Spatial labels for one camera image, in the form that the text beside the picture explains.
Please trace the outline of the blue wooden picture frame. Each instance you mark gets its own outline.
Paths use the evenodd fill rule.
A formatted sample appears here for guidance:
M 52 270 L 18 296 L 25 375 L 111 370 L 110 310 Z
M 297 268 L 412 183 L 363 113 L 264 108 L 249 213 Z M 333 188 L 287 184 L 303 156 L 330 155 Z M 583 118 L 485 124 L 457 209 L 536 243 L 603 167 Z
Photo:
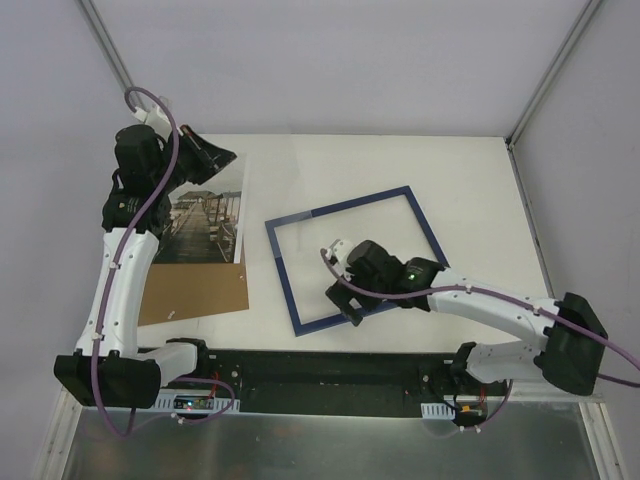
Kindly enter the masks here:
M 441 248 L 441 245 L 432 229 L 427 217 L 425 216 L 421 206 L 419 205 L 410 186 L 405 185 L 396 187 L 390 190 L 385 190 L 361 197 L 357 197 L 350 200 L 341 201 L 338 203 L 312 208 L 298 213 L 285 215 L 279 218 L 274 218 L 265 221 L 265 228 L 267 231 L 269 244 L 274 257 L 274 263 L 278 273 L 280 285 L 283 291 L 284 299 L 286 302 L 287 310 L 289 313 L 292 329 L 296 337 L 315 333 L 324 329 L 344 324 L 347 320 L 340 314 L 334 314 L 325 318 L 311 321 L 303 324 L 300 319 L 299 312 L 297 310 L 296 301 L 294 298 L 291 283 L 286 271 L 285 261 L 283 259 L 281 248 L 278 242 L 276 229 L 286 225 L 303 222 L 319 218 L 326 215 L 335 214 L 337 212 L 346 211 L 349 209 L 362 207 L 365 205 L 373 204 L 376 202 L 386 201 L 394 197 L 404 197 L 408 205 L 410 206 L 416 222 L 418 223 L 424 238 L 427 240 L 431 250 L 435 254 L 436 260 L 449 267 L 448 259 Z

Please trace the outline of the transparent plastic sheet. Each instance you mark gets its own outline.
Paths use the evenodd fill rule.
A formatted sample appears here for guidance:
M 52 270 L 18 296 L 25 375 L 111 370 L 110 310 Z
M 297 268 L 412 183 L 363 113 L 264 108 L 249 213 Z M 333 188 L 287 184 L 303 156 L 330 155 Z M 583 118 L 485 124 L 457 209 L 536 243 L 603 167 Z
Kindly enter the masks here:
M 276 229 L 395 197 L 402 197 L 407 201 L 435 258 L 433 260 L 411 259 L 407 262 L 401 262 L 397 257 L 390 255 L 382 246 L 372 240 L 365 240 L 355 247 L 349 247 L 345 240 L 336 240 L 329 247 L 329 263 L 352 285 L 375 293 L 383 293 L 386 287 L 390 287 L 393 293 L 401 293 L 403 291 L 408 293 L 418 290 L 420 287 L 428 288 L 435 278 L 435 274 L 448 267 L 449 261 L 413 191 L 408 186 L 317 207 L 265 222 L 289 317 L 294 333 L 297 336 L 314 333 L 346 322 L 351 322 L 357 326 L 366 316 L 389 311 L 396 307 L 428 309 L 424 300 L 415 302 L 413 300 L 391 301 L 372 298 L 356 293 L 339 282 L 335 282 L 325 293 L 327 298 L 338 308 L 338 312 L 309 323 L 303 323 L 294 299 Z

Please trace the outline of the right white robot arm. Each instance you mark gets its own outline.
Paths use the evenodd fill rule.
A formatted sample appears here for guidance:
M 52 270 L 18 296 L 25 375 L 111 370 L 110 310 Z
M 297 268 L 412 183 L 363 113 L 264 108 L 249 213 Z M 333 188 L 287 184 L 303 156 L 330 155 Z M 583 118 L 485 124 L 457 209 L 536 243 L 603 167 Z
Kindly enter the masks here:
M 320 255 L 335 278 L 325 295 L 353 325 L 391 304 L 466 318 L 513 336 L 507 343 L 468 342 L 458 349 L 450 382 L 461 394 L 508 380 L 545 380 L 578 396 L 595 389 L 608 334 L 578 294 L 517 296 L 437 261 L 403 262 L 371 240 L 358 245 L 336 240 Z

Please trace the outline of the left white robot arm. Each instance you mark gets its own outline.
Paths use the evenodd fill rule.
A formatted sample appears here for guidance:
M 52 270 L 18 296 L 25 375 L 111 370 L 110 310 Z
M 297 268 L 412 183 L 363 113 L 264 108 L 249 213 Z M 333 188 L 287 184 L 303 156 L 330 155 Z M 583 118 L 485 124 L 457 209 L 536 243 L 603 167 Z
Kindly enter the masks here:
M 142 124 L 116 133 L 114 154 L 93 304 L 74 351 L 56 357 L 54 375 L 85 407 L 148 409 L 178 378 L 188 388 L 204 387 L 212 369 L 202 340 L 174 339 L 145 353 L 138 348 L 144 287 L 170 222 L 169 195 L 212 179 L 237 156 L 187 125 L 161 135 Z

